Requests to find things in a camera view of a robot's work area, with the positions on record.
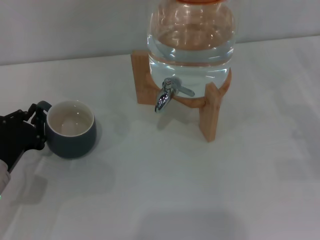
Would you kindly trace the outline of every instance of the water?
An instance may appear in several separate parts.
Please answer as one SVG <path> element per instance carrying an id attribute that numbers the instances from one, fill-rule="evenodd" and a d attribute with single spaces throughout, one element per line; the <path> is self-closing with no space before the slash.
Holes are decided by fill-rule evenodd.
<path id="1" fill-rule="evenodd" d="M 64 136 L 77 136 L 85 133 L 92 125 L 91 116 L 79 107 L 63 108 L 52 114 L 50 126 Z"/>
<path id="2" fill-rule="evenodd" d="M 168 77 L 178 77 L 182 85 L 195 92 L 194 98 L 205 95 L 206 84 L 220 88 L 227 79 L 234 51 L 235 33 L 231 28 L 179 26 L 148 35 L 150 71 L 161 88 Z"/>

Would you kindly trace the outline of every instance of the mug handle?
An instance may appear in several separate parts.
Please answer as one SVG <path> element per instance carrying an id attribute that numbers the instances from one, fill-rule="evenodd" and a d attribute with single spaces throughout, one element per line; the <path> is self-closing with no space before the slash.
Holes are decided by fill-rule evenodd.
<path id="1" fill-rule="evenodd" d="M 49 112 L 49 109 L 52 107 L 52 105 L 46 101 L 40 101 L 36 106 L 37 106 L 37 108 L 41 108 L 42 110 L 45 110 L 46 112 Z"/>

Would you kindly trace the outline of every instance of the mug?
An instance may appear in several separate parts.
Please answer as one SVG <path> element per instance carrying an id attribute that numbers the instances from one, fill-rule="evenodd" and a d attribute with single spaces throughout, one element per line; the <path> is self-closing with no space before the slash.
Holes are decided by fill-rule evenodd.
<path id="1" fill-rule="evenodd" d="M 47 112 L 46 143 L 50 150 L 64 159 L 80 158 L 94 146 L 97 126 L 94 113 L 80 101 L 64 101 L 51 106 L 41 101 L 37 107 Z"/>

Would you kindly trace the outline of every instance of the table surface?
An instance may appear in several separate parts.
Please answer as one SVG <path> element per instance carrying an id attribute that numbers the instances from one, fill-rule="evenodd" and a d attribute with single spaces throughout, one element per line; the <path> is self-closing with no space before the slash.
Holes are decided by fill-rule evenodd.
<path id="1" fill-rule="evenodd" d="M 217 136 L 178 102 L 138 105 L 129 55 L 0 67 L 0 115 L 87 103 L 98 143 L 26 152 L 1 240 L 319 240 L 320 36 L 237 44 Z"/>

